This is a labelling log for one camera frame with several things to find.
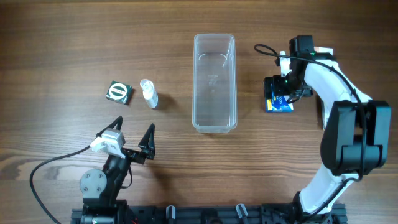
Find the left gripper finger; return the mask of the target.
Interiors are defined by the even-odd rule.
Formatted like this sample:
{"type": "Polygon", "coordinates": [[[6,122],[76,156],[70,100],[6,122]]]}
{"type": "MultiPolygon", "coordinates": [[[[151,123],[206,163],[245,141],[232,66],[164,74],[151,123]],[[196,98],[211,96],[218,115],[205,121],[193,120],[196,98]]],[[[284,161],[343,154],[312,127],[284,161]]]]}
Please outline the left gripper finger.
{"type": "Polygon", "coordinates": [[[151,124],[147,129],[145,135],[138,144],[141,152],[147,159],[153,160],[155,157],[155,124],[151,124]]]}
{"type": "Polygon", "coordinates": [[[115,129],[120,131],[121,130],[121,126],[123,125],[123,117],[119,116],[117,117],[111,124],[109,124],[107,127],[105,127],[103,130],[101,130],[100,132],[98,132],[96,134],[96,137],[100,137],[108,128],[110,129],[115,129]]]}

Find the blue yellow VapoDrops box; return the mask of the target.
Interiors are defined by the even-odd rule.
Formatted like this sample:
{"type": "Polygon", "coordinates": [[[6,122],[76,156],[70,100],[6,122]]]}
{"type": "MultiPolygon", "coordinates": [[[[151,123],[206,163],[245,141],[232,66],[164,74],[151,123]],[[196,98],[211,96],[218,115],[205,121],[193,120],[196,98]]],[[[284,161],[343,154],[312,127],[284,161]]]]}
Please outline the blue yellow VapoDrops box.
{"type": "Polygon", "coordinates": [[[266,99],[266,112],[267,113],[291,113],[294,110],[293,104],[288,104],[288,96],[273,96],[266,99]]]}

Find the green Zam-Buk tin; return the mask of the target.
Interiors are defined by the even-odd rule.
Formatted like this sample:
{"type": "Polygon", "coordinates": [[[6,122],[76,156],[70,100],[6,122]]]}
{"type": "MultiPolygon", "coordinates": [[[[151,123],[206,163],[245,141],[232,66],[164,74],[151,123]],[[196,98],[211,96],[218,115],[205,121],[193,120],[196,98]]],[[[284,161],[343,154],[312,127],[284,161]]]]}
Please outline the green Zam-Buk tin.
{"type": "Polygon", "coordinates": [[[115,101],[117,103],[128,105],[133,93],[133,88],[131,85],[125,83],[112,81],[107,92],[106,99],[115,101]]]}

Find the white blue Hansaplast box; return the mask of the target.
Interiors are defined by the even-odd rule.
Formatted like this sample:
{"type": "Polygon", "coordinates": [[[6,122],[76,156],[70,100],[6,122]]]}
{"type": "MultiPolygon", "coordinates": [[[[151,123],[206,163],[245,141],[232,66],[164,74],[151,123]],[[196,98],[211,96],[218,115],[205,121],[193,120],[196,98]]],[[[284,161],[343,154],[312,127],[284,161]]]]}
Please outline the white blue Hansaplast box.
{"type": "Polygon", "coordinates": [[[314,50],[317,53],[329,53],[330,55],[333,55],[333,49],[328,48],[328,47],[314,47],[314,50]]]}

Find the white green medicine box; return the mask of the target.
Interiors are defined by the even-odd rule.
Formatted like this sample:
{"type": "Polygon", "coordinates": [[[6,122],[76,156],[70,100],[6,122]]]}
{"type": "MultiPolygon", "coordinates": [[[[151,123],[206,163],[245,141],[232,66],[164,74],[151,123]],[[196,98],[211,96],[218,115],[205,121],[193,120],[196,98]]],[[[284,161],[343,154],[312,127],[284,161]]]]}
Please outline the white green medicine box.
{"type": "Polygon", "coordinates": [[[322,125],[322,129],[325,130],[329,118],[329,112],[327,108],[325,107],[325,104],[323,100],[318,96],[317,98],[317,108],[318,108],[318,114],[319,114],[319,120],[320,124],[322,125]]]}

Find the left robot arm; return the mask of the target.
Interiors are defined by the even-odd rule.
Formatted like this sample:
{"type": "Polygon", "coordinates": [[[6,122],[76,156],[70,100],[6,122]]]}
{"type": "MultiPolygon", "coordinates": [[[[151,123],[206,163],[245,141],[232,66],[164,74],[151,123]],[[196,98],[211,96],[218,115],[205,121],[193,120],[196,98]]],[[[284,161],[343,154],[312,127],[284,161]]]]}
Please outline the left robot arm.
{"type": "Polygon", "coordinates": [[[119,116],[109,126],[97,133],[89,145],[94,151],[102,151],[108,158],[102,169],[91,169],[80,179],[83,194],[82,210],[74,210],[71,223],[117,224],[138,223],[139,220],[126,200],[118,200],[124,189],[124,179],[131,175],[131,164],[143,164],[155,157],[155,124],[151,124],[138,144],[139,150],[124,148],[125,138],[121,132],[123,117],[119,116]]]}

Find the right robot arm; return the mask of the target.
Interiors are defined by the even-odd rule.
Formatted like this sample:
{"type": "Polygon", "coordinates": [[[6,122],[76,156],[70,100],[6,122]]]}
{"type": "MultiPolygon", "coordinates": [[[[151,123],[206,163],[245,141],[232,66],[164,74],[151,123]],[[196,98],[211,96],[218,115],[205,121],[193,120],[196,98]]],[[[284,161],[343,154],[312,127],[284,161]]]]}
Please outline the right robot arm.
{"type": "Polygon", "coordinates": [[[264,223],[345,223],[346,209],[337,200],[353,183],[362,181],[387,159],[391,107],[361,92],[340,70],[330,49],[316,47],[311,35],[289,42],[289,52],[256,44],[272,56],[278,75],[263,81],[266,109],[278,98],[288,105],[317,94],[322,103],[322,164],[311,182],[290,203],[264,204],[264,223]]]}

